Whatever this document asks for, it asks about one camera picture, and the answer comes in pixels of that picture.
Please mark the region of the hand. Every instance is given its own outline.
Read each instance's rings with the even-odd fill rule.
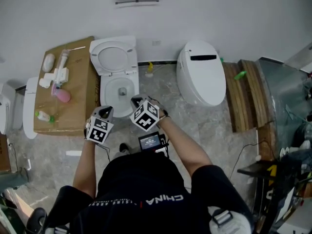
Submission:
[[[164,111],[161,109],[160,104],[158,103],[157,100],[152,99],[151,103],[157,107],[159,107],[159,117],[163,117],[165,115]]]

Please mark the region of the toilet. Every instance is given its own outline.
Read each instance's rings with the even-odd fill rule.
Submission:
[[[114,108],[114,117],[133,112],[130,100],[139,94],[136,38],[123,36],[92,41],[90,59],[99,76],[100,102]]]
[[[23,108],[23,128],[25,135],[29,139],[34,139],[37,136],[37,133],[34,132],[34,115],[38,79],[38,77],[30,78],[26,84]]]
[[[185,45],[177,60],[176,78],[182,97],[191,105],[212,107],[224,100],[222,63],[217,51],[205,41]]]
[[[17,94],[7,83],[0,83],[0,132],[3,135],[21,128],[23,103],[23,95]]]

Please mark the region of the brown cardboard box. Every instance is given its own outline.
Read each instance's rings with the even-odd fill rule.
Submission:
[[[51,88],[46,89],[38,85],[36,94],[35,111],[44,111],[54,116],[55,122],[49,123],[34,117],[34,131],[45,135],[58,136],[83,136],[86,120],[93,110],[100,106],[99,102],[99,76],[97,75],[90,60],[90,43],[94,37],[88,37],[74,41],[45,52],[44,57],[52,53],[56,59],[52,73],[57,66],[59,56],[63,49],[85,48],[70,51],[65,67],[69,69],[69,80],[62,85],[61,89],[71,94],[68,103],[59,101],[51,96]],[[40,70],[39,80],[44,77]]]
[[[0,134],[0,171],[10,171],[10,159],[8,146],[6,143],[6,135]]]

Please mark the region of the black baseboard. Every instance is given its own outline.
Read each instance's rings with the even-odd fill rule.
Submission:
[[[151,63],[152,63],[153,65],[166,65],[166,64],[176,64],[177,61],[176,61],[176,60],[163,60],[163,61],[151,61]],[[139,67],[140,67],[140,66],[148,66],[148,65],[150,65],[150,64],[148,63],[148,61],[139,62],[139,63],[138,63],[138,66],[139,66]]]
[[[274,59],[267,58],[267,57],[260,57],[259,60],[266,60],[266,61],[270,61],[270,62],[277,63],[277,64],[284,64],[284,62],[282,61],[274,60]]]
[[[17,92],[17,91],[20,91],[20,90],[23,90],[23,89],[26,89],[26,86],[22,86],[20,88],[17,88],[15,91]]]

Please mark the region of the shirt sleeve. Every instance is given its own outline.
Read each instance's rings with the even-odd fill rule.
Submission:
[[[66,225],[92,202],[90,195],[72,186],[63,186],[44,223],[45,228]]]
[[[193,173],[192,195],[204,201],[207,206],[241,213],[252,222],[248,206],[218,166],[203,166]]]

